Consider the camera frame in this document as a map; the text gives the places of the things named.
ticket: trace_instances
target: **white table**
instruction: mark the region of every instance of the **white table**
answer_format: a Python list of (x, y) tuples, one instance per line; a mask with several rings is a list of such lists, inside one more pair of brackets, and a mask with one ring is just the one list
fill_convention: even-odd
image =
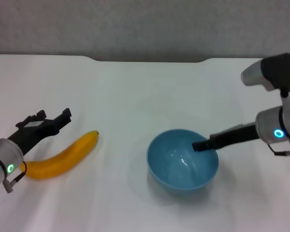
[(72, 122), (25, 160), (51, 157), (88, 131), (100, 133), (95, 149), (68, 173), (24, 178), (10, 194), (0, 185), (0, 232), (290, 232), (290, 157), (274, 157), (262, 141), (219, 150), (216, 177), (193, 197), (169, 195), (147, 170), (147, 146), (162, 131), (209, 136), (281, 104), (278, 91), (242, 84), (242, 70), (256, 60), (0, 55), (0, 138), (41, 109), (50, 119), (67, 107), (72, 113)]

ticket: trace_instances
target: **silver robot arm segment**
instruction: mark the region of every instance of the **silver robot arm segment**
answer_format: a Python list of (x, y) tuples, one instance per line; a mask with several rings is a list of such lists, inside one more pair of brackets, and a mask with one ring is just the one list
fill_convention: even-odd
[(28, 116), (24, 121), (16, 124), (17, 131), (7, 139), (0, 139), (0, 183), (10, 193), (27, 170), (14, 178), (11, 182), (7, 177), (24, 161), (26, 155), (42, 139), (53, 136), (71, 122), (71, 112), (65, 109), (54, 120), (46, 119), (44, 110), (36, 115)]
[[(246, 86), (263, 85), (267, 91), (280, 90), (282, 106), (261, 111), (255, 123), (239, 125), (210, 135), (208, 140), (192, 144), (195, 151), (220, 149), (227, 145), (261, 139), (266, 144), (290, 143), (290, 54), (285, 53), (257, 61), (241, 75)], [(274, 152), (290, 155), (290, 151)]]

